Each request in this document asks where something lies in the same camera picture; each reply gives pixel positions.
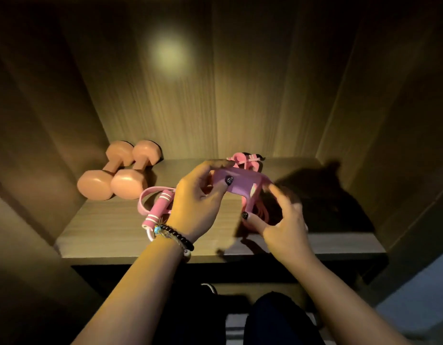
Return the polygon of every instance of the right hand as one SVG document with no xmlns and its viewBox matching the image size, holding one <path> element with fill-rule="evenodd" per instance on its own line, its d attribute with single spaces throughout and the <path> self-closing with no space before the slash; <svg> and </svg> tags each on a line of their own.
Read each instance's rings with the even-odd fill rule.
<svg viewBox="0 0 443 345">
<path fill-rule="evenodd" d="M 244 220 L 263 236 L 272 255 L 285 266 L 315 259 L 316 256 L 308 241 L 301 203 L 291 203 L 274 184 L 268 185 L 268 190 L 282 208 L 283 219 L 277 225 L 271 226 L 257 215 L 246 212 L 248 218 Z"/>
</svg>

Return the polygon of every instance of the dark pants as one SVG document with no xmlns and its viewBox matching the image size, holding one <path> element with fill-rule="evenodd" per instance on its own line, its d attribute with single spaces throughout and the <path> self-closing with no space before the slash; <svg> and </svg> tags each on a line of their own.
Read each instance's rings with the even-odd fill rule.
<svg viewBox="0 0 443 345">
<path fill-rule="evenodd" d="M 153 344 L 226 343 L 227 310 L 208 288 L 173 291 L 159 321 Z M 247 317 L 245 345 L 324 345 L 316 326 L 289 297 L 276 292 L 259 298 Z"/>
</svg>

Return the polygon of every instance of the pink jump rope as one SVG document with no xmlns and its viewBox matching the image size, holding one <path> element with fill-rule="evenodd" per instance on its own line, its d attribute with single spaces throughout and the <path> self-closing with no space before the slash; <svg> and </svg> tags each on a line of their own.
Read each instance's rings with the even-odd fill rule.
<svg viewBox="0 0 443 345">
<path fill-rule="evenodd" d="M 227 175 L 232 175 L 234 177 L 233 182 L 228 187 L 228 192 L 242 196 L 242 211 L 252 212 L 253 207 L 256 205 L 258 209 L 258 216 L 263 217 L 265 222 L 269 220 L 269 214 L 264 207 L 263 201 L 259 199 L 259 193 L 263 185 L 270 184 L 271 180 L 264 174 L 258 173 L 259 163 L 261 156 L 250 155 L 243 153 L 235 153 L 229 160 L 235 161 L 236 164 L 232 168 L 220 169 L 213 173 L 212 179 L 213 184 L 224 181 Z M 143 205 L 144 197 L 149 194 L 159 192 L 158 199 L 154 203 L 153 207 L 149 211 Z M 138 200 L 137 209 L 142 215 L 146 215 L 146 218 L 141 225 L 148 235 L 150 241 L 154 240 L 155 227 L 162 224 L 162 215 L 170 214 L 171 210 L 168 206 L 173 201 L 175 196 L 175 188 L 168 188 L 164 186 L 153 186 L 145 189 Z M 249 229 L 249 225 L 245 222 L 244 225 Z"/>
</svg>

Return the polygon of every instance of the forearm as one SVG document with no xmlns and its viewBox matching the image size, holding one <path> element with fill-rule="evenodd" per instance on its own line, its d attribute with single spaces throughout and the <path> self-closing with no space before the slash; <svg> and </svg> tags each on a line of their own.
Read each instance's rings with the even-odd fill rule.
<svg viewBox="0 0 443 345">
<path fill-rule="evenodd" d="M 176 242 L 158 236 L 73 344 L 150 344 L 182 257 Z"/>
<path fill-rule="evenodd" d="M 286 267 L 308 292 L 338 344 L 409 344 L 316 257 Z"/>
</svg>

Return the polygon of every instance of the wooden shelf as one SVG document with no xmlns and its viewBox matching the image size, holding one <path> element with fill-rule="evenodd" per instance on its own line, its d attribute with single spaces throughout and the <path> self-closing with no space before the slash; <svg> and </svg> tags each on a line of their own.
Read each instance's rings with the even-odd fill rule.
<svg viewBox="0 0 443 345">
<path fill-rule="evenodd" d="M 156 185 L 174 187 L 202 160 L 166 160 L 148 174 Z M 275 158 L 263 163 L 263 173 L 273 181 L 301 168 L 319 168 L 316 159 Z M 114 197 L 108 201 L 90 201 L 81 207 L 58 237 L 55 247 L 72 265 L 131 264 L 149 244 L 141 228 L 144 217 L 137 202 Z M 192 262 L 222 262 L 253 255 L 239 237 L 241 198 L 227 193 L 213 227 L 195 243 Z M 267 252 L 263 239 L 251 234 L 249 240 Z M 372 233 L 310 233 L 314 252 L 322 259 L 371 257 L 385 253 Z"/>
</svg>

